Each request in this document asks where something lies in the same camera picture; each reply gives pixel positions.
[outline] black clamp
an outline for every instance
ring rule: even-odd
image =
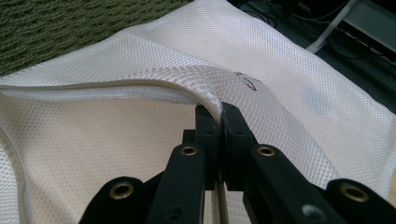
[[[220,128],[203,106],[166,169],[148,182],[106,183],[80,223],[202,223],[205,190],[243,191],[252,223],[396,223],[396,209],[356,181],[309,183],[276,147],[258,144],[241,112],[223,103]]]

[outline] metal rivet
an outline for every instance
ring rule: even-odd
[[[128,181],[115,184],[110,190],[110,197],[115,200],[128,198],[134,192],[134,185]]]
[[[358,203],[364,203],[369,200],[369,195],[366,192],[350,184],[342,184],[340,191],[346,197]]]
[[[275,156],[276,152],[269,147],[259,147],[257,152],[262,156],[272,157]]]
[[[327,220],[326,214],[324,214],[324,212],[320,208],[312,204],[304,205],[302,207],[302,210],[304,215],[314,223],[323,223]]]
[[[180,153],[185,156],[193,156],[197,154],[198,150],[195,147],[183,147]]]

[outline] green textured fabric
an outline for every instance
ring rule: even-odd
[[[189,0],[0,1],[0,77],[153,21]]]

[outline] mesh bag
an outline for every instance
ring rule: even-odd
[[[394,114],[226,1],[1,77],[0,92],[3,222],[75,223],[108,180],[156,175],[194,128],[195,105],[217,121],[220,102],[238,106],[260,143],[323,188],[346,177],[386,197],[396,164]],[[226,201],[230,221],[248,223],[241,194]],[[216,221],[211,202],[205,223]]]

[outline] perforated white fabric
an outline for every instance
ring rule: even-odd
[[[0,142],[26,171],[13,166],[19,200],[5,185],[7,203],[20,220],[26,197],[32,222],[76,223],[108,180],[160,172],[182,130],[194,128],[194,105],[219,121],[221,101],[237,105],[258,141],[283,150],[312,183],[341,176],[388,194],[395,115],[263,22],[226,1],[198,0],[0,78]],[[30,194],[20,190],[25,177]],[[228,192],[227,203],[232,223],[248,223],[241,194]]]
[[[0,148],[0,223],[19,223],[17,181],[6,152]]]

